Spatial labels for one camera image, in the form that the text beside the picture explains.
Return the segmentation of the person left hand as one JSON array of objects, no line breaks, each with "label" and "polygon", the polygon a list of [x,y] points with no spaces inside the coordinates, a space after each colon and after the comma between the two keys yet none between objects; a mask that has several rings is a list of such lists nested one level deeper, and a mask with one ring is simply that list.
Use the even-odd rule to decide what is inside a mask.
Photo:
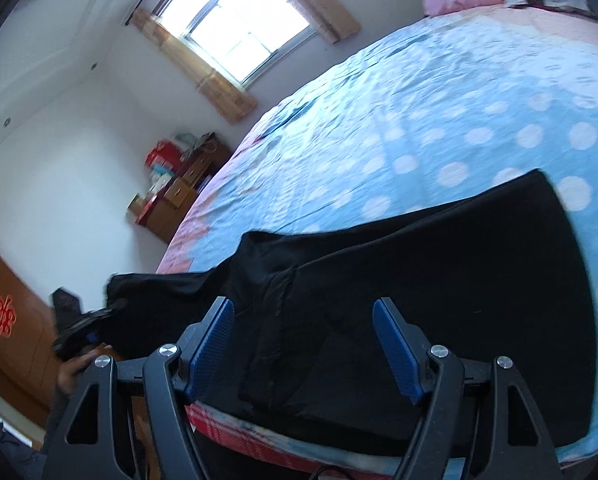
[{"label": "person left hand", "polygon": [[58,368],[57,389],[66,396],[75,392],[78,387],[78,378],[93,363],[98,356],[112,356],[113,348],[109,344],[100,346],[87,351],[82,356],[76,356],[71,360],[64,362]]}]

